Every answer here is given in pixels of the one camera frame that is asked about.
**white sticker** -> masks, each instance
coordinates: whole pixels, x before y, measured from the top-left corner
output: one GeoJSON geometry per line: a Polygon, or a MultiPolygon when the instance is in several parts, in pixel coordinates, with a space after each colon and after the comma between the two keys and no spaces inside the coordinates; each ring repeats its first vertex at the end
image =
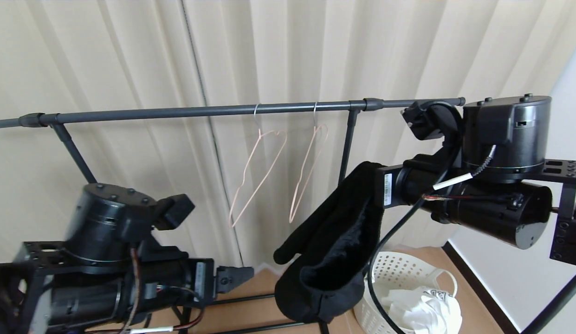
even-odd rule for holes
{"type": "Polygon", "coordinates": [[[385,174],[385,197],[383,197],[383,206],[391,205],[391,180],[393,174],[385,174]]]}
{"type": "Polygon", "coordinates": [[[205,289],[205,263],[197,262],[195,269],[195,293],[199,298],[203,298],[203,290],[205,289]]]}

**wall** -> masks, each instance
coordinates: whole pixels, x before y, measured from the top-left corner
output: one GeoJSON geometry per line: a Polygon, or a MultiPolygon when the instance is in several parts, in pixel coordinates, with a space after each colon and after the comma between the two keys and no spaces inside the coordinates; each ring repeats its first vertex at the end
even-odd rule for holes
{"type": "MultiPolygon", "coordinates": [[[[576,0],[535,1],[0,1],[0,119],[244,103],[412,99],[549,93],[576,45],[576,0]]],[[[270,263],[273,250],[332,192],[347,112],[328,125],[296,221],[292,192],[312,114],[260,116],[286,131],[277,165],[234,230],[229,200],[256,140],[252,116],[72,124],[98,180],[197,204],[178,230],[158,233],[222,264],[270,263]]],[[[387,165],[417,141],[397,110],[358,118],[349,170],[387,165]]],[[[238,198],[241,208],[279,148],[266,139],[238,198]]],[[[60,239],[84,184],[50,129],[0,129],[0,261],[25,240],[60,239]]],[[[388,230],[405,208],[385,214],[388,230]]],[[[393,239],[442,245],[455,226],[419,214],[393,239]]]]}
{"type": "MultiPolygon", "coordinates": [[[[576,51],[556,83],[551,96],[552,114],[547,146],[551,159],[576,160],[576,51]]],[[[550,186],[554,205],[560,187],[550,186]]],[[[451,243],[519,329],[525,328],[569,279],[576,267],[549,260],[553,222],[531,249],[521,251],[462,228],[451,243]]],[[[576,296],[542,333],[576,333],[576,296]]]]}

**pink hanger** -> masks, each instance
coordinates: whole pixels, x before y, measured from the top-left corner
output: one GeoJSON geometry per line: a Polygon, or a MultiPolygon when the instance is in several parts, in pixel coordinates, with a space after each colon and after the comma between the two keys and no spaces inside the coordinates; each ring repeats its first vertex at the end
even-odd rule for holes
{"type": "Polygon", "coordinates": [[[257,123],[257,127],[259,128],[259,137],[257,138],[257,141],[254,144],[254,147],[252,148],[251,154],[249,155],[249,160],[247,160],[247,164],[245,165],[245,169],[243,171],[243,182],[241,183],[241,185],[239,186],[239,188],[236,190],[236,193],[234,194],[234,199],[232,200],[232,205],[230,205],[230,214],[228,215],[228,224],[231,227],[234,227],[236,225],[236,223],[239,221],[240,217],[243,215],[243,213],[245,212],[245,209],[249,206],[250,201],[252,200],[252,198],[254,197],[254,195],[257,193],[257,191],[259,190],[259,188],[261,188],[261,185],[263,184],[263,182],[266,180],[267,176],[269,176],[269,173],[271,173],[271,169],[273,169],[273,166],[275,165],[275,162],[278,160],[279,158],[279,154],[282,153],[282,150],[284,150],[284,146],[286,146],[286,141],[288,140],[288,134],[285,131],[269,131],[266,133],[262,133],[261,131],[261,125],[259,124],[259,122],[257,121],[257,108],[259,107],[259,105],[257,104],[256,106],[254,106],[254,112],[252,113],[252,116],[254,117],[254,121],[257,123]],[[245,204],[245,207],[243,207],[243,210],[239,213],[239,216],[234,220],[234,223],[232,222],[232,213],[234,211],[234,205],[236,204],[236,199],[239,196],[239,191],[240,189],[245,185],[245,180],[246,180],[246,175],[247,175],[247,169],[249,168],[249,163],[252,159],[252,155],[254,154],[254,151],[257,149],[257,145],[259,145],[259,142],[263,139],[263,137],[265,137],[266,135],[270,135],[270,134],[274,134],[274,135],[280,135],[281,133],[284,134],[284,143],[282,143],[282,147],[279,149],[279,152],[277,154],[277,156],[275,156],[275,159],[273,159],[273,163],[271,163],[271,167],[269,167],[269,171],[267,171],[267,173],[265,174],[265,176],[263,177],[263,179],[261,180],[261,182],[259,182],[259,185],[257,186],[257,188],[254,190],[254,192],[252,193],[251,197],[249,197],[249,200],[247,201],[247,203],[245,204]]]}
{"type": "Polygon", "coordinates": [[[289,217],[290,224],[292,223],[292,221],[294,221],[294,217],[296,216],[296,211],[298,210],[298,206],[300,205],[300,200],[302,199],[302,195],[304,194],[306,186],[309,184],[309,180],[311,179],[311,175],[313,174],[313,169],[315,169],[315,165],[316,165],[317,159],[319,158],[319,155],[321,153],[321,149],[323,148],[323,145],[327,141],[327,137],[329,135],[329,129],[328,129],[327,125],[322,124],[320,127],[317,127],[316,112],[317,112],[317,102],[315,102],[315,107],[313,108],[313,121],[314,121],[313,137],[311,138],[311,143],[309,143],[309,149],[306,151],[306,155],[304,156],[304,161],[302,161],[302,167],[300,168],[300,178],[298,179],[298,183],[296,184],[296,189],[294,190],[294,196],[292,197],[292,205],[290,206],[290,217],[289,217]],[[298,201],[296,201],[296,195],[298,194],[298,188],[300,186],[300,182],[302,181],[302,175],[304,174],[304,165],[306,164],[306,160],[309,158],[309,153],[311,152],[311,147],[313,146],[313,142],[315,141],[315,138],[317,137],[317,132],[322,128],[325,129],[325,136],[324,136],[323,142],[321,142],[321,147],[319,149],[319,153],[317,153],[317,155],[315,156],[315,160],[313,160],[313,165],[311,166],[311,170],[309,171],[309,175],[306,177],[306,181],[304,182],[304,186],[302,187],[302,192],[300,192],[300,196],[298,197],[298,201]]]}

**wooden floor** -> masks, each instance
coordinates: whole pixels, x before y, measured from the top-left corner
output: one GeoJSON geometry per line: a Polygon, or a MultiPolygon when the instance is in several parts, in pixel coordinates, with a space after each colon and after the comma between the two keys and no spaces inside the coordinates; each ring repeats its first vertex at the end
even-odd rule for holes
{"type": "MultiPolygon", "coordinates": [[[[446,269],[457,278],[459,285],[457,300],[460,303],[461,315],[463,317],[460,334],[502,334],[500,327],[498,327],[485,306],[481,304],[481,301],[472,288],[463,279],[462,275],[442,249],[424,248],[405,250],[403,252],[421,258],[435,267],[446,269]]],[[[445,290],[450,290],[450,287],[452,287],[451,280],[444,276],[445,275],[441,275],[441,277],[439,277],[439,285],[445,290]]],[[[273,287],[277,279],[278,277],[270,271],[261,271],[253,279],[230,294],[220,295],[219,299],[273,293],[273,287]]],[[[209,334],[284,322],[289,322],[289,320],[281,314],[273,298],[267,298],[250,302],[209,306],[205,309],[203,321],[189,332],[192,334],[209,334]]],[[[178,320],[175,314],[167,309],[154,313],[150,327],[171,326],[177,323],[178,320]]],[[[101,328],[120,328],[120,324],[102,326],[101,328]]],[[[356,321],[353,311],[349,311],[335,318],[334,321],[329,324],[329,329],[331,334],[364,334],[364,331],[356,321]]],[[[311,324],[268,330],[264,333],[317,334],[319,333],[319,326],[311,324]]]]}

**laundry basket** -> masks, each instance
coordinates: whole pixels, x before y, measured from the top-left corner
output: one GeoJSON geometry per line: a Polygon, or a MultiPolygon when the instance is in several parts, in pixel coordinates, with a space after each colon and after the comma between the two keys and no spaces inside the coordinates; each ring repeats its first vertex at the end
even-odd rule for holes
{"type": "MultiPolygon", "coordinates": [[[[415,258],[414,256],[400,252],[383,251],[379,253],[372,269],[373,287],[380,299],[387,296],[392,289],[413,290],[417,287],[430,287],[440,289],[436,278],[442,273],[448,274],[453,279],[453,296],[457,294],[457,280],[449,271],[439,269],[415,258]]],[[[381,313],[376,309],[366,279],[364,280],[366,289],[364,298],[354,307],[356,320],[366,334],[395,334],[395,331],[383,319],[381,313]]],[[[407,334],[414,334],[414,331],[401,328],[407,334]]]]}

